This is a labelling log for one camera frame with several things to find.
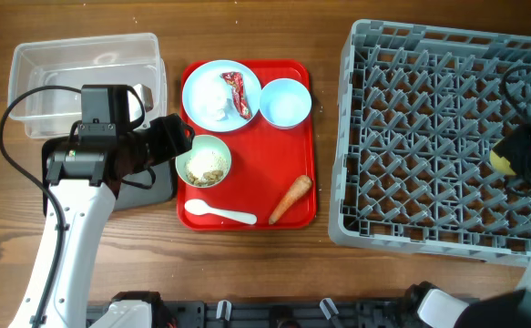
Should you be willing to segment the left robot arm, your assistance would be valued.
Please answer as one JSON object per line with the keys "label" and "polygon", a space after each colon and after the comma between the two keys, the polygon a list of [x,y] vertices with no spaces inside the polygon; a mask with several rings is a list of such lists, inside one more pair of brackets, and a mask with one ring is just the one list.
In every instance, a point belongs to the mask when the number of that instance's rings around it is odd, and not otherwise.
{"label": "left robot arm", "polygon": [[172,114],[132,131],[104,122],[44,145],[46,225],[14,327],[82,327],[97,248],[114,210],[169,200],[170,161],[194,129]]}

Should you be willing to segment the orange carrot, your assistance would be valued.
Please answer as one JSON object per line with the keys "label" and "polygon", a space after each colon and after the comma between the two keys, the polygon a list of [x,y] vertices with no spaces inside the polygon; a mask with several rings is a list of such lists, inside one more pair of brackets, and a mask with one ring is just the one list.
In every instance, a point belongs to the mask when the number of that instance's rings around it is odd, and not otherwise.
{"label": "orange carrot", "polygon": [[278,202],[277,206],[269,217],[269,224],[275,224],[294,203],[296,203],[310,190],[312,184],[313,182],[310,177],[306,175],[299,176]]}

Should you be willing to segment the light blue plate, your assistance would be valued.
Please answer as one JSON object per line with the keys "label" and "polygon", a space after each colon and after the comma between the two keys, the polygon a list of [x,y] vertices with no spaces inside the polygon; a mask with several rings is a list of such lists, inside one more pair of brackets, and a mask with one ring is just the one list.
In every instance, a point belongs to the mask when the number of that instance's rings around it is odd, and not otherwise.
{"label": "light blue plate", "polygon": [[[212,94],[225,94],[232,99],[231,87],[220,77],[224,72],[240,72],[244,81],[245,98],[252,118],[242,118],[233,101],[228,117],[221,121],[209,118],[206,112],[206,100]],[[257,76],[246,66],[231,60],[215,60],[194,69],[184,83],[182,105],[188,118],[197,126],[211,132],[231,132],[247,125],[260,110],[261,83]]]}

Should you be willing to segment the white plastic spoon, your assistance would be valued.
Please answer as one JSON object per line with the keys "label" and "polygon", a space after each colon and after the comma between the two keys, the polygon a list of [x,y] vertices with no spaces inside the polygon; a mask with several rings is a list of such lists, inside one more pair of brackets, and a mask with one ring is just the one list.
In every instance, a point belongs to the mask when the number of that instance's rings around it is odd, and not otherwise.
{"label": "white plastic spoon", "polygon": [[187,200],[184,204],[184,208],[190,214],[198,216],[212,214],[248,225],[253,225],[257,222],[257,216],[254,214],[213,208],[204,200],[200,199]]}

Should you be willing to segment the red snack wrapper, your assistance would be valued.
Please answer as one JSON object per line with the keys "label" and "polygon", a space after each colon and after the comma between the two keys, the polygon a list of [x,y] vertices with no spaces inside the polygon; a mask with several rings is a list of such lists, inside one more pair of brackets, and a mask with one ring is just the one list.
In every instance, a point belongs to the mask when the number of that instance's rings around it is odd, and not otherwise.
{"label": "red snack wrapper", "polygon": [[240,72],[224,72],[220,77],[231,87],[232,101],[238,114],[249,120],[252,118],[248,102],[245,98],[244,81]]}

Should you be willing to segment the rice and food scraps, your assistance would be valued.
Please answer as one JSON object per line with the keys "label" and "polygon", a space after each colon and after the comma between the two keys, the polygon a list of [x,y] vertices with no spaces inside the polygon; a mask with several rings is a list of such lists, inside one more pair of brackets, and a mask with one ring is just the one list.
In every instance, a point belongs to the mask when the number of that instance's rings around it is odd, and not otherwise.
{"label": "rice and food scraps", "polygon": [[229,164],[219,152],[203,149],[190,157],[186,162],[185,170],[193,186],[209,187],[225,178],[229,171]]}

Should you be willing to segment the green bowl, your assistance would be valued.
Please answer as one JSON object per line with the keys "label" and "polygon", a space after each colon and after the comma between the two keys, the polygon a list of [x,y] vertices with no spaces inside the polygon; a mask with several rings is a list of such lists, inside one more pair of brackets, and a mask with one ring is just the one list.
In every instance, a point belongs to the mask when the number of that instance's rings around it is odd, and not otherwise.
{"label": "green bowl", "polygon": [[175,160],[179,178],[194,188],[206,189],[221,183],[228,176],[232,156],[229,147],[211,135],[193,139],[192,149]]}

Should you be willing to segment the yellow cup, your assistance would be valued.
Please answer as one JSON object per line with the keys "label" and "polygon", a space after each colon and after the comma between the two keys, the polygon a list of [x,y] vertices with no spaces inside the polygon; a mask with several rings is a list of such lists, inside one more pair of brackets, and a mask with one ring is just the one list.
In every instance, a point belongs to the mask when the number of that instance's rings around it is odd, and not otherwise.
{"label": "yellow cup", "polygon": [[507,176],[515,176],[516,173],[512,170],[510,162],[505,158],[499,156],[494,150],[490,151],[490,163],[492,165],[492,168]]}

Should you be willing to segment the grey dishwasher rack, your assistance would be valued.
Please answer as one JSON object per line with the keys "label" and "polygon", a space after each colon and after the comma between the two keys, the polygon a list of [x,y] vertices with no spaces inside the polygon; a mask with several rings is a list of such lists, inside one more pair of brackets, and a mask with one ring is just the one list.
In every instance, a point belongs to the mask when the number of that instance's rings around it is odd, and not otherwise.
{"label": "grey dishwasher rack", "polygon": [[341,246],[526,266],[531,197],[494,144],[531,115],[531,36],[361,19],[342,48],[328,233]]}

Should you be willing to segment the white tissue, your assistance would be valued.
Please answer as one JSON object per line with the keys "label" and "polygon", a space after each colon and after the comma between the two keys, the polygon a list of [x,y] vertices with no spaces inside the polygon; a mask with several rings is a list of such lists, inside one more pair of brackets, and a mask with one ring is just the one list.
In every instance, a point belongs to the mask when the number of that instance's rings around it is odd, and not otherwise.
{"label": "white tissue", "polygon": [[210,119],[221,121],[228,117],[232,106],[232,99],[225,94],[217,93],[208,96],[206,100],[206,112]]}

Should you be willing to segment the black tray bin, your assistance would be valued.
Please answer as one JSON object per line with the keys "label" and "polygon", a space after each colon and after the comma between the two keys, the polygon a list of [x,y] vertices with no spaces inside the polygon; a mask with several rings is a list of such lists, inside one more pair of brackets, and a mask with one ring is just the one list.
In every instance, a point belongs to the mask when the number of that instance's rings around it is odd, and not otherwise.
{"label": "black tray bin", "polygon": [[[56,146],[64,141],[64,139],[66,138],[60,137],[48,139],[41,148],[42,182],[45,187],[48,187],[48,182],[46,180],[47,159],[55,150]],[[164,203],[171,200],[176,195],[177,183],[174,180],[175,170],[172,168],[172,162],[164,162],[153,166],[151,169],[153,169],[156,177],[152,188],[144,190],[122,183],[114,211],[129,210]],[[125,180],[144,185],[152,184],[150,174],[147,171],[127,175]]]}

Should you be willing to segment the clear plastic bin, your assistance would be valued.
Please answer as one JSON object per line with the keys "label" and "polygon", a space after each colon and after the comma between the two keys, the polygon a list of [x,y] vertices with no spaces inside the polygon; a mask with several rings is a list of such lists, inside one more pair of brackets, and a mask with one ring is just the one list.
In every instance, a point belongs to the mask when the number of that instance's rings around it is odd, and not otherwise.
{"label": "clear plastic bin", "polygon": [[[24,43],[15,48],[8,101],[42,86],[143,85],[153,104],[141,125],[167,114],[168,85],[157,37],[152,33],[91,36]],[[80,96],[64,90],[42,91],[21,101],[10,118],[30,138],[54,138],[81,118]]]}

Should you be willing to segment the light blue bowl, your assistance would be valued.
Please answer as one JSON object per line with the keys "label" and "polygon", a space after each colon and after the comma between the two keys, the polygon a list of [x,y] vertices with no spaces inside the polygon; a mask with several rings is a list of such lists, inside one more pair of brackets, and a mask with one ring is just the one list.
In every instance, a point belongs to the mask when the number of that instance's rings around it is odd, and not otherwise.
{"label": "light blue bowl", "polygon": [[311,94],[301,82],[278,78],[268,83],[260,94],[260,112],[275,128],[290,129],[311,113]]}

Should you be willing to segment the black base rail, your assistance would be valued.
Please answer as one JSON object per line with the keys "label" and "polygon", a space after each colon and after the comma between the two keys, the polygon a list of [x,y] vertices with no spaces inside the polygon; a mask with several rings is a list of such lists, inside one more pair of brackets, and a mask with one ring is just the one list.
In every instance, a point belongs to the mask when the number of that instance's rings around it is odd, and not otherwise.
{"label": "black base rail", "polygon": [[335,302],[165,302],[167,327],[425,327],[416,295]]}

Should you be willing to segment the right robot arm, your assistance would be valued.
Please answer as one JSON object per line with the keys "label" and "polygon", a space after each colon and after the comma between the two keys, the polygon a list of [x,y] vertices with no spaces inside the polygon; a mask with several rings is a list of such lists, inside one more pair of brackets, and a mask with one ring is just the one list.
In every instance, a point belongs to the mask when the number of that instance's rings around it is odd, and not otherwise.
{"label": "right robot arm", "polygon": [[[493,169],[531,186],[531,124],[524,124],[490,151]],[[467,303],[439,289],[426,293],[416,311],[430,327],[531,327],[531,258],[517,288]]]}

